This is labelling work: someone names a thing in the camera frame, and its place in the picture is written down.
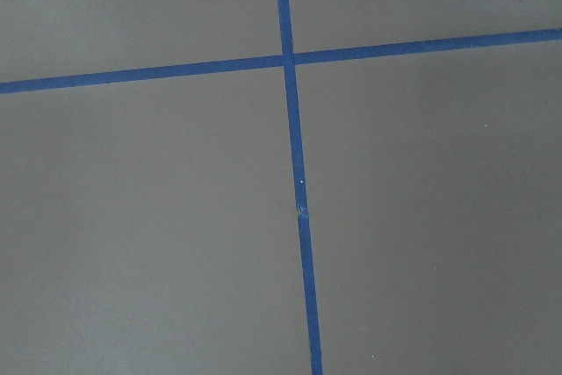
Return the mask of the blue tape lower horizontal line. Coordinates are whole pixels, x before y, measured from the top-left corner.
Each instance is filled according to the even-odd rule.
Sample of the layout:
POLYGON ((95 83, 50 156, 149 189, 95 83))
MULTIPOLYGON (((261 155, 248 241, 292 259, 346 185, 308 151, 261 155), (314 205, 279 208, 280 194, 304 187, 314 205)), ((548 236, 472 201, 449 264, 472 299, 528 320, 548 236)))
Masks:
MULTIPOLYGON (((333 61, 349 61, 408 54, 425 54, 440 51, 497 47, 559 40, 561 40, 561 30, 556 28, 310 51, 294 54, 293 60, 297 65, 306 65, 333 61)), ((283 66, 284 59, 281 55, 257 56, 224 61, 208 61, 153 68, 126 69, 74 76, 52 76, 46 78, 2 82, 1 93, 3 95, 7 95, 20 92, 66 89, 111 83, 128 83, 179 76, 197 76, 254 69, 281 68, 283 66)))

